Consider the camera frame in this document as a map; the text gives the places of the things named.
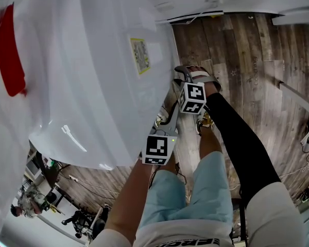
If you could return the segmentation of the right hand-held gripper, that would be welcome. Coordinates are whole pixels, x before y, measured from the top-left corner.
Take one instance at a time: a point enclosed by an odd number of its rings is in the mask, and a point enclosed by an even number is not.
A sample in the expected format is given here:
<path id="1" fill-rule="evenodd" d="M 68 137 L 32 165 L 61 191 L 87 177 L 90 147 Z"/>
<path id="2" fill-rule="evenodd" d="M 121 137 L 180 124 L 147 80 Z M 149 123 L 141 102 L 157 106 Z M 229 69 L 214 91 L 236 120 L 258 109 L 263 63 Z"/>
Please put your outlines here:
<path id="1" fill-rule="evenodd" d="M 205 84 L 213 83 L 220 92 L 221 84 L 214 75 L 205 72 L 190 72 L 188 66 L 177 66 L 175 71 L 184 76 L 184 80 L 175 79 L 180 85 L 180 96 L 178 98 L 181 113 L 199 115 L 207 102 L 205 95 Z"/>

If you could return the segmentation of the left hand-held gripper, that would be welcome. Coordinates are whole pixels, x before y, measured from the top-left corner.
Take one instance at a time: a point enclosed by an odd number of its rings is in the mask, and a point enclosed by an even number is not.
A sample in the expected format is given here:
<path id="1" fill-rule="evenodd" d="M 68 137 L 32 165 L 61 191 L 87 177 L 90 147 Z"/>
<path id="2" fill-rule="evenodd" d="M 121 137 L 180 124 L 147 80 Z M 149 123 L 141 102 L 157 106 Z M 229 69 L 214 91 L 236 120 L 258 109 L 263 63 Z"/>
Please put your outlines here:
<path id="1" fill-rule="evenodd" d="M 179 101 L 173 104 L 168 124 L 153 126 L 142 149 L 142 163 L 164 166 L 168 163 L 178 140 L 176 128 L 179 115 Z"/>

